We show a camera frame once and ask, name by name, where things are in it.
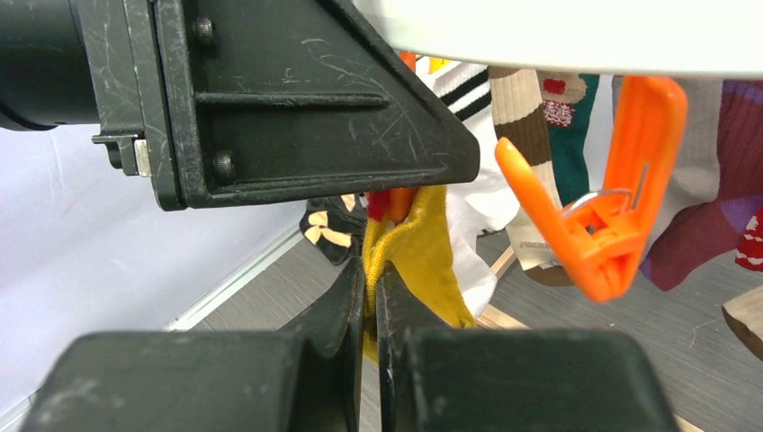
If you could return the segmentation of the white round clip hanger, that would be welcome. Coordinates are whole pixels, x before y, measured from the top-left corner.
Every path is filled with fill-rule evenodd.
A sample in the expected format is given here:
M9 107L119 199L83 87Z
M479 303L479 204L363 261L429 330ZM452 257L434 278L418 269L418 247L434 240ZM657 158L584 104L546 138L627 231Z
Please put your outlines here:
M759 1L360 1L393 47L572 72L759 78Z

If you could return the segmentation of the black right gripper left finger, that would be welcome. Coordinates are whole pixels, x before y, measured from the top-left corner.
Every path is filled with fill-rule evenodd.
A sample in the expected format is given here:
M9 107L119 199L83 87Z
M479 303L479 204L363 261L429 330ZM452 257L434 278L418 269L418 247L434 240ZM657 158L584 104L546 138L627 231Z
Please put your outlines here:
M356 431L364 272L275 331L107 332L72 343L25 431Z

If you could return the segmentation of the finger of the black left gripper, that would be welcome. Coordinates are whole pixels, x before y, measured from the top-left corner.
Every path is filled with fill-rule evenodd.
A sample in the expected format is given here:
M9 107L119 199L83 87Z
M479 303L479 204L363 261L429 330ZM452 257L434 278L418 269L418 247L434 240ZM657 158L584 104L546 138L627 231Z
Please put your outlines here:
M468 183L477 140L349 1L159 1L192 208Z

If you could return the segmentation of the mustard yellow sock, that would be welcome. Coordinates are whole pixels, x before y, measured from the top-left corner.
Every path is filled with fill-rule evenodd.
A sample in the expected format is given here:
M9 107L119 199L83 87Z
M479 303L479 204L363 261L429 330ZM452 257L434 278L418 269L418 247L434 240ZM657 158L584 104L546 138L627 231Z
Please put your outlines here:
M368 221L361 254L367 299L364 304L364 355L379 362L375 285L385 264L391 262L403 282L435 315L453 328L473 328L453 270L453 248L446 223L446 188L419 189L408 218L392 225L388 217L390 193L369 192Z

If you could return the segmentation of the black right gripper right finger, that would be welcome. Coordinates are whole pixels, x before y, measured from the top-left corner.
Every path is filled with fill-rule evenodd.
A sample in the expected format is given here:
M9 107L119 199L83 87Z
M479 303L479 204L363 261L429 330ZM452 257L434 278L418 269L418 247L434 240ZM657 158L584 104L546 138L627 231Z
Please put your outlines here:
M386 431L676 431L655 371L610 330L452 328L387 264L375 285Z

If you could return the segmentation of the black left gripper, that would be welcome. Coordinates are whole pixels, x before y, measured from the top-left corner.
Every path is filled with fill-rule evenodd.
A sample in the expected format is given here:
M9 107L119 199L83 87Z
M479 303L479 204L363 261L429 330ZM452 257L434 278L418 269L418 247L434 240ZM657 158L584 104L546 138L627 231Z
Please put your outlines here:
M51 131L98 124L110 164L179 205L163 31L174 1L4 1L1 125Z

